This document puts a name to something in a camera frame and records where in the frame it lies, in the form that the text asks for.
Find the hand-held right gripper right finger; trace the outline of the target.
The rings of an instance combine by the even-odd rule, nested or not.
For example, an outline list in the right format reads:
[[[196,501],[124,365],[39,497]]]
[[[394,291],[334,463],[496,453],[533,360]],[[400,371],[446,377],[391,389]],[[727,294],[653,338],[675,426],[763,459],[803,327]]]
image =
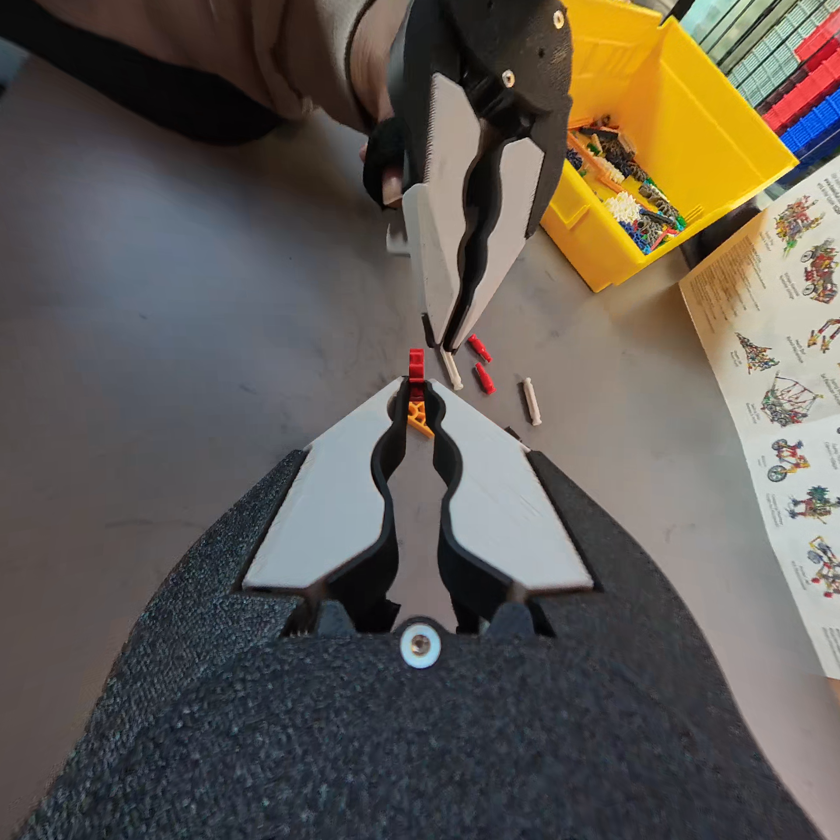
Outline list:
[[[437,567],[457,633],[479,634],[506,603],[591,593],[595,576],[533,464],[538,451],[436,380],[425,382],[433,464],[445,490]]]

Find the pile of colourful building pieces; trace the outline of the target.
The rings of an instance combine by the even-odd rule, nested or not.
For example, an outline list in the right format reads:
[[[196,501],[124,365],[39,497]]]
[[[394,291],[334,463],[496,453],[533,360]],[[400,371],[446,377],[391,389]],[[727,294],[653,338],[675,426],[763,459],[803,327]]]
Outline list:
[[[573,124],[566,158],[644,256],[686,230],[683,214],[640,164],[635,143],[610,115]]]

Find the stack of blue storage boxes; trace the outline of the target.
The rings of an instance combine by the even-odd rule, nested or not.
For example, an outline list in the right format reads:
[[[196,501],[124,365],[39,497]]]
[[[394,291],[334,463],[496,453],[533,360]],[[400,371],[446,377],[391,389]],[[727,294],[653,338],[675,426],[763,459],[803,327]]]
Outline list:
[[[780,140],[800,161],[816,152],[839,131],[839,90],[826,97],[784,131]]]

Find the person's left forearm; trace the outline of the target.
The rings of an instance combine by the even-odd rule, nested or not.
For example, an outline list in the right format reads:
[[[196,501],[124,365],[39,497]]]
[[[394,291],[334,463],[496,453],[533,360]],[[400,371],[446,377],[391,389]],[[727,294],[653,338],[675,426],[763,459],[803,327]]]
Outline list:
[[[350,76],[363,1],[45,1],[46,12],[165,63],[214,74],[282,118],[313,108],[358,131]]]

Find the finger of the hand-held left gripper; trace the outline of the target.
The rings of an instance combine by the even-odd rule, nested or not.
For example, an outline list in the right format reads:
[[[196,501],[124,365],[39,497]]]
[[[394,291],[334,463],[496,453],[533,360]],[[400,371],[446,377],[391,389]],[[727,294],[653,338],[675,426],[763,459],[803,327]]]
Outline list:
[[[431,344],[457,349],[477,318],[485,272],[480,211],[469,203],[484,127],[465,90],[441,72],[432,75],[428,104],[423,175],[405,192],[403,211]]]
[[[470,177],[476,224],[464,248],[460,293],[443,348],[456,351],[522,252],[543,152],[530,139],[505,142],[489,152]]]

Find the person's left hand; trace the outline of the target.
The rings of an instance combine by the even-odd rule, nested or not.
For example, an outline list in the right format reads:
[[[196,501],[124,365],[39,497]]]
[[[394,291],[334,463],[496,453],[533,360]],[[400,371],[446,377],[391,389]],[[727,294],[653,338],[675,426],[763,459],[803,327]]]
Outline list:
[[[387,88],[392,45],[408,8],[407,1],[373,1],[360,16],[350,43],[353,93],[373,124],[393,115]]]

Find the folded building instruction booklet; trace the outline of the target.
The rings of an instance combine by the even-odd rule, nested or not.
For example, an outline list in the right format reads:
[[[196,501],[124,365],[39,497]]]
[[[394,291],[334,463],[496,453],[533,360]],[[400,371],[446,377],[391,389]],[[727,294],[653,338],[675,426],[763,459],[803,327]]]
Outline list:
[[[839,678],[839,163],[679,283],[764,527],[825,676]]]

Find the yellow plastic bin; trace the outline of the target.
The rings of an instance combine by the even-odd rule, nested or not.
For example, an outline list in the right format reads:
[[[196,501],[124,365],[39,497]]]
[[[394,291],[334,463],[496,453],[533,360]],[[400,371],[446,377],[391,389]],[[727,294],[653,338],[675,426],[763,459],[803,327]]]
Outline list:
[[[795,158],[673,18],[630,3],[566,2],[573,44],[570,127],[608,114],[687,221],[643,255],[566,162],[542,218],[594,292],[677,249],[793,169]]]

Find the stack of clear storage boxes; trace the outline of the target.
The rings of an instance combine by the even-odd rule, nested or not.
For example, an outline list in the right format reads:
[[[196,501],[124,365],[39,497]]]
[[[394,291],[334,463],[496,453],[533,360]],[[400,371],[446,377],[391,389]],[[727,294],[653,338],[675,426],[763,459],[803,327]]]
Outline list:
[[[757,109],[796,71],[795,49],[837,9],[838,1],[697,1],[680,23]]]

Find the stack of red storage boxes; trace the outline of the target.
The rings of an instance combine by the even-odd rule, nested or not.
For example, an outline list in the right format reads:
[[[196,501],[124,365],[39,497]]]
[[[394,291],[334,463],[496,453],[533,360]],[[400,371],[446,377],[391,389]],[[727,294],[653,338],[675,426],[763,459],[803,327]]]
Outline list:
[[[839,82],[839,11],[819,24],[794,48],[799,64],[769,97],[763,120],[782,135],[833,93]]]

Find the grey desk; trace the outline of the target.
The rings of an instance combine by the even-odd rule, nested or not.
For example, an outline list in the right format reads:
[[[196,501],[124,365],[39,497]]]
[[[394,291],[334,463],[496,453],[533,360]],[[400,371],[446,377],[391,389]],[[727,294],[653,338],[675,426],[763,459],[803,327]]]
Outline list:
[[[2,838],[84,729],[193,543],[424,344],[407,259],[321,114],[236,149],[35,57],[2,97]],[[744,720],[838,838],[838,700],[774,557],[678,287],[680,252],[589,291],[542,232],[479,322],[497,393],[656,561]],[[522,380],[542,415],[530,424]]]

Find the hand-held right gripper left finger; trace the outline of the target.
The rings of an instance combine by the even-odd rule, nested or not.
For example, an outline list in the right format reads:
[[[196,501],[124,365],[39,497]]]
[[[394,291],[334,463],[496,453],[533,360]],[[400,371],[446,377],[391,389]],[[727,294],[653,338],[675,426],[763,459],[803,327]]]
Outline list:
[[[357,627],[392,617],[398,571],[388,480],[406,451],[410,383],[399,377],[294,458],[295,474],[255,547],[243,591],[335,601]]]

